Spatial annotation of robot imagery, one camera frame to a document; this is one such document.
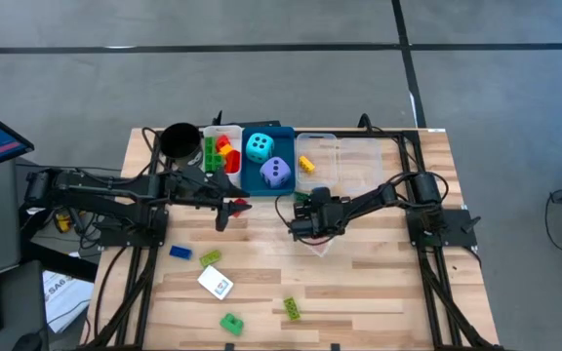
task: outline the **black cup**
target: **black cup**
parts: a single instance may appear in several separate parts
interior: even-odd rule
[[[198,167],[203,162],[201,135],[189,123],[176,123],[160,135],[160,150],[179,167]]]

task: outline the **white plastic bin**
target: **white plastic bin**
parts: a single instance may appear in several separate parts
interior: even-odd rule
[[[242,128],[239,126],[209,126],[203,129],[203,137],[227,136],[231,142],[231,147],[240,151],[240,169],[236,173],[227,174],[229,180],[236,185],[240,185],[240,172],[242,171]]]
[[[334,187],[338,183],[338,139],[332,134],[303,133],[297,136],[297,189],[309,192],[321,186]],[[315,170],[309,174],[299,165],[306,157]]]

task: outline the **cyan die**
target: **cyan die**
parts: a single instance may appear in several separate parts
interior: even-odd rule
[[[272,156],[274,140],[262,133],[255,133],[246,144],[246,157],[256,163],[266,162]]]

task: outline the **purple die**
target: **purple die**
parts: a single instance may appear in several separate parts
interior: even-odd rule
[[[260,175],[269,187],[276,189],[288,181],[292,171],[282,158],[273,157],[261,165]]]

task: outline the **blue tray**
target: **blue tray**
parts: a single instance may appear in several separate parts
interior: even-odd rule
[[[246,143],[255,133],[262,133],[274,140],[274,150],[272,157],[278,156],[285,161],[292,175],[282,187],[271,189],[266,185],[260,175],[262,164],[255,163],[246,157]],[[297,185],[295,170],[294,152],[294,128],[291,127],[253,127],[245,128],[242,131],[242,172],[240,175],[240,185],[242,189],[248,191],[251,196],[277,196],[291,194]]]

